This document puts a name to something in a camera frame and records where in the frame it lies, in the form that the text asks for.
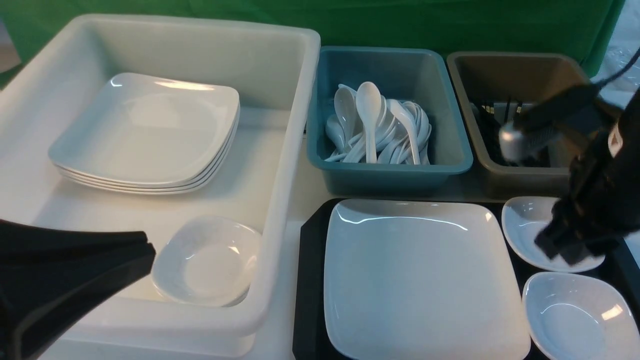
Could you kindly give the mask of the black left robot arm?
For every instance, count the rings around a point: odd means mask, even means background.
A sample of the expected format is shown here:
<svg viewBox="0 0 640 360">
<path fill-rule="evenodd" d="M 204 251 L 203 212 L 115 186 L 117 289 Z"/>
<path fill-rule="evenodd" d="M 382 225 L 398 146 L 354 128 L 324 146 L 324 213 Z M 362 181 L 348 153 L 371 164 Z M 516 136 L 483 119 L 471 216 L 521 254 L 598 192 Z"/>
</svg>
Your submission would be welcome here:
<svg viewBox="0 0 640 360">
<path fill-rule="evenodd" d="M 85 315 L 148 276 L 144 231 L 87 232 L 0 222 L 0 351 L 36 360 Z"/>
</svg>

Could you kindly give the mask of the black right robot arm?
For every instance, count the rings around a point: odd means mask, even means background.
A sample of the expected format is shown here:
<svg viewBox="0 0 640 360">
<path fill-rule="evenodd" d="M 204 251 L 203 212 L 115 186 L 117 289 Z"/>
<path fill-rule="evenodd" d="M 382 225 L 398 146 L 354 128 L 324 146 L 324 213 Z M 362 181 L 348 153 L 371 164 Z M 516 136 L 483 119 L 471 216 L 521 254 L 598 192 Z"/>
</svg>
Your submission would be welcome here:
<svg viewBox="0 0 640 360">
<path fill-rule="evenodd" d="M 619 108 L 601 104 L 603 86 L 569 87 L 515 116 L 498 135 L 509 162 L 531 157 L 559 136 L 580 148 L 567 189 L 534 240 L 547 258 L 569 265 L 605 255 L 639 230 L 639 93 Z"/>
</svg>

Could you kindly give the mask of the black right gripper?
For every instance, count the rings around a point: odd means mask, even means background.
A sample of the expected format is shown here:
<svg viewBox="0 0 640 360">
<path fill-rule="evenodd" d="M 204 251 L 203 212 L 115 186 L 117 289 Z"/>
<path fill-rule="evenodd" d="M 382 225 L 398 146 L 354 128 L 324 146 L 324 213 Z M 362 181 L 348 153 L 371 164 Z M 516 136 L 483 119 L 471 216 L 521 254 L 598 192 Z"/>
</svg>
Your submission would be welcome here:
<svg viewBox="0 0 640 360">
<path fill-rule="evenodd" d="M 605 126 L 571 162 L 568 192 L 534 240 L 548 259 L 569 265 L 604 256 L 639 230 L 639 93 L 624 109 L 599 113 Z"/>
</svg>

